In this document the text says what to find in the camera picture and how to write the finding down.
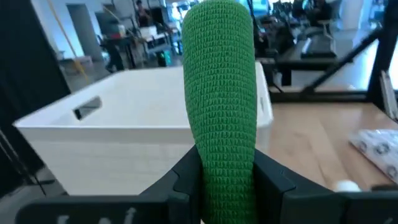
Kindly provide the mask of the black panel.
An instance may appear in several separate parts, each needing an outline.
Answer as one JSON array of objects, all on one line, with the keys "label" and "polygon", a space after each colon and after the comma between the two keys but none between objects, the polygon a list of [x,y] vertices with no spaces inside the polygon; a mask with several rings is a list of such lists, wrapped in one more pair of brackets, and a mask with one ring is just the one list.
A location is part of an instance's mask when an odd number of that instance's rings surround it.
[{"label": "black panel", "polygon": [[31,0],[0,0],[0,198],[44,166],[14,122],[70,92]]}]

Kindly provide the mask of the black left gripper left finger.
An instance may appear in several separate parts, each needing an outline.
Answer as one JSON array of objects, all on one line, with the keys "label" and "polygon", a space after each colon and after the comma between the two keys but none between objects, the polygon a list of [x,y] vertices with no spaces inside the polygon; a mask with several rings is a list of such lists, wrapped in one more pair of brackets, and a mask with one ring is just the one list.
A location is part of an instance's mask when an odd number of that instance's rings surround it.
[{"label": "black left gripper left finger", "polygon": [[163,177],[141,194],[166,197],[165,224],[200,224],[201,178],[201,159],[193,146]]}]

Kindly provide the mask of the black background desk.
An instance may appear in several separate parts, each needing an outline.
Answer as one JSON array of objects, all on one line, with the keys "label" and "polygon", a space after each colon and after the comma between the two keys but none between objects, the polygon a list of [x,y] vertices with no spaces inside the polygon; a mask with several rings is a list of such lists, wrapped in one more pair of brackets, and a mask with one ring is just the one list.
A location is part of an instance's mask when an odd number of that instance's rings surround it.
[{"label": "black background desk", "polygon": [[292,71],[325,71],[337,58],[335,40],[318,34],[299,40],[286,52],[277,56],[275,65],[282,75],[282,86],[291,86]]}]

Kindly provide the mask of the green rectangular block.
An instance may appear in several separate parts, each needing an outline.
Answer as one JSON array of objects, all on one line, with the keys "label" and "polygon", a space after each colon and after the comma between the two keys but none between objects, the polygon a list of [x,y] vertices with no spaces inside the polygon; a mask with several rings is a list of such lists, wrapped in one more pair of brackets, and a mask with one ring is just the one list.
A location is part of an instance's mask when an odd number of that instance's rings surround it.
[{"label": "green rectangular block", "polygon": [[257,86],[252,18],[236,0],[205,0],[182,24],[185,105],[203,167],[204,222],[257,224]]}]

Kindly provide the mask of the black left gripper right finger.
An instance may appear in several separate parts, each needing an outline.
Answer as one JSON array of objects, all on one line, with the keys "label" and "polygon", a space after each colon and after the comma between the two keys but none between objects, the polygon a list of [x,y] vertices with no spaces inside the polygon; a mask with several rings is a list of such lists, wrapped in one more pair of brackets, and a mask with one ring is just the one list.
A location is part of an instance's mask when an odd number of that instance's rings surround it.
[{"label": "black left gripper right finger", "polygon": [[285,176],[285,166],[257,149],[253,164],[259,224],[280,224],[284,194],[295,189],[295,184]]}]

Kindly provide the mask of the person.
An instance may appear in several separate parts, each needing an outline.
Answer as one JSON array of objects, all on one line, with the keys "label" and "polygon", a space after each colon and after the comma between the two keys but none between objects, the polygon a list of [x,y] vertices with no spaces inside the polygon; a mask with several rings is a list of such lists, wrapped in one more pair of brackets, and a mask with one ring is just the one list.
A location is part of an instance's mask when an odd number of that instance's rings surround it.
[{"label": "person", "polygon": [[313,0],[313,3],[314,8],[307,12],[307,18],[312,24],[331,19],[333,8],[326,0]]},{"label": "person", "polygon": [[136,1],[137,6],[137,22],[139,27],[150,27],[152,25],[152,17],[150,11],[143,7],[142,1]]}]

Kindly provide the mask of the black metal table frame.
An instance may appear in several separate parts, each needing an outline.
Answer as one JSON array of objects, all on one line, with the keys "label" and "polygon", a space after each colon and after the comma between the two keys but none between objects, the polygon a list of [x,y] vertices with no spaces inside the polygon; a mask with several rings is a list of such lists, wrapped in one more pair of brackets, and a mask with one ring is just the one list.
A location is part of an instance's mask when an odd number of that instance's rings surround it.
[{"label": "black metal table frame", "polygon": [[[321,91],[316,89],[339,69],[359,55],[375,40],[379,41],[373,69],[366,91]],[[383,25],[372,31],[362,42],[332,64],[326,72],[301,90],[270,93],[273,103],[372,103],[398,123],[398,91],[395,91],[388,70],[398,41],[398,0],[389,0],[385,8]]]}]

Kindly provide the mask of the white perforated plastic basket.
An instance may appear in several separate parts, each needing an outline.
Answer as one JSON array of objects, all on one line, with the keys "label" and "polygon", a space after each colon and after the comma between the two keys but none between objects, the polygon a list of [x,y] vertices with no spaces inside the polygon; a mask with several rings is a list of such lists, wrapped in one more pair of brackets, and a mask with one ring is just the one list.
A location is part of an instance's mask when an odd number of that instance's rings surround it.
[{"label": "white perforated plastic basket", "polygon": [[194,145],[182,67],[126,70],[15,122],[70,195],[135,195]]}]

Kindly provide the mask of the white printed plastic packet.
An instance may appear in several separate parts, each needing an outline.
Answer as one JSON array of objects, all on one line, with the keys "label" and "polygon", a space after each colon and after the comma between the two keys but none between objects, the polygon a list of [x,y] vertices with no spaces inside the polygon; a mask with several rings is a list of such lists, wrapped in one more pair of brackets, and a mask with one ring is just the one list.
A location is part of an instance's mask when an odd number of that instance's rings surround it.
[{"label": "white printed plastic packet", "polygon": [[398,130],[362,129],[351,135],[349,141],[365,158],[398,184]]}]

